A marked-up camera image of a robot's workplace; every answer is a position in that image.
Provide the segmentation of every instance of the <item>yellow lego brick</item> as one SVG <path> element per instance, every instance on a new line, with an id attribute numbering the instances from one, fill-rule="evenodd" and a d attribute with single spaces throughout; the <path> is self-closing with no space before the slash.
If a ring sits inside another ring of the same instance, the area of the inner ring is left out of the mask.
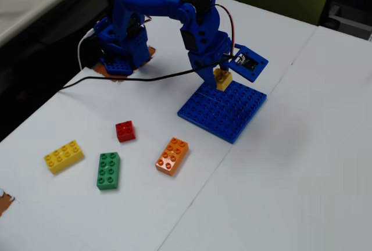
<path id="1" fill-rule="evenodd" d="M 216 68 L 213 72 L 214 79 L 216 80 L 217 89 L 220 91 L 225 91 L 228 85 L 233 80 L 233 75 L 230 72 Z"/>
<path id="2" fill-rule="evenodd" d="M 50 171 L 54 174 L 84 157 L 77 142 L 71 141 L 60 149 L 53 151 L 44 157 Z"/>

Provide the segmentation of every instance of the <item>green lego brick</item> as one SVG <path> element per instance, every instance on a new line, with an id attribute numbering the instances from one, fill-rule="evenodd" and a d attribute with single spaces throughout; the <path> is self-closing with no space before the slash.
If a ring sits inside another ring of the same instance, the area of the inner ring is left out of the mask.
<path id="1" fill-rule="evenodd" d="M 103 153 L 99 158 L 97 187 L 99 190 L 116 189 L 119 181 L 120 157 L 117 152 Z"/>

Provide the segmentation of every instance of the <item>brown object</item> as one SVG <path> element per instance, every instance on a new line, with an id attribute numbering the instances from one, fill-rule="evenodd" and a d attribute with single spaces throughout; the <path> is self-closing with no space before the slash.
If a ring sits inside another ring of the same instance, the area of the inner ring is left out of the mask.
<path id="1" fill-rule="evenodd" d="M 8 209 L 13 201 L 14 199 L 12 199 L 12 196 L 8 195 L 7 193 L 4 193 L 4 196 L 0 197 L 0 217 L 2 213 Z"/>
<path id="2" fill-rule="evenodd" d="M 149 53 L 150 53 L 151 58 L 152 58 L 153 54 L 155 53 L 155 51 L 156 50 L 153 47 L 149 46 Z M 105 77 L 108 77 L 108 78 L 122 78 L 122 79 L 127 78 L 127 76 L 110 75 L 109 73 L 107 73 L 106 68 L 105 68 L 105 65 L 103 65 L 102 63 L 99 63 L 99 65 L 97 65 L 96 68 L 94 68 L 94 70 L 97 73 L 99 73 L 99 74 L 101 74 L 101 75 L 103 75 Z"/>

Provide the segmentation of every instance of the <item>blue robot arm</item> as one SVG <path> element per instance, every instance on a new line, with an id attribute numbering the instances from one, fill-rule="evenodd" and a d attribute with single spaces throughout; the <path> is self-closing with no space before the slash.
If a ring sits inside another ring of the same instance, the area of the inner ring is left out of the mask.
<path id="1" fill-rule="evenodd" d="M 215 3 L 216 0 L 115 0 L 113 23 L 104 18 L 94 27 L 103 50 L 111 57 L 110 64 L 105 63 L 108 73 L 130 75 L 150 59 L 143 26 L 145 15 L 149 15 L 169 17 L 183 24 L 181 35 L 193 69 L 225 60 L 219 64 L 223 70 L 232 69 L 254 82 L 268 61 L 242 45 L 236 45 L 239 52 L 230 62 L 226 61 L 232 42 L 227 33 L 219 31 L 220 16 Z M 197 73 L 216 88 L 213 67 Z"/>

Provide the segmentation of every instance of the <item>red wire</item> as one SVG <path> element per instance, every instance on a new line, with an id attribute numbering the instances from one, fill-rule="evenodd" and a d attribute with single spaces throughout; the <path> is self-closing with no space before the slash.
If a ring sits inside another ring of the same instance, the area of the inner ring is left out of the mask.
<path id="1" fill-rule="evenodd" d="M 228 14 L 228 17 L 230 18 L 230 22 L 231 22 L 231 32 L 232 32 L 232 33 L 231 33 L 231 42 L 232 42 L 232 44 L 231 44 L 230 55 L 231 55 L 231 56 L 234 56 L 234 48 L 235 48 L 235 27 L 234 27 L 233 16 L 230 14 L 230 12 L 227 10 L 227 8 L 226 8 L 225 6 L 222 6 L 222 5 L 220 5 L 220 4 L 214 4 L 214 5 L 212 5 L 211 7 L 209 7 L 209 8 L 207 9 L 207 11 L 208 11 L 210 8 L 214 7 L 214 6 L 219 6 L 219 7 L 223 8 L 223 9 L 226 11 L 226 13 Z"/>
<path id="2" fill-rule="evenodd" d="M 145 20 L 144 23 L 148 23 L 148 22 L 152 21 L 152 18 L 150 16 L 146 15 L 146 17 L 148 17 L 149 19 Z"/>

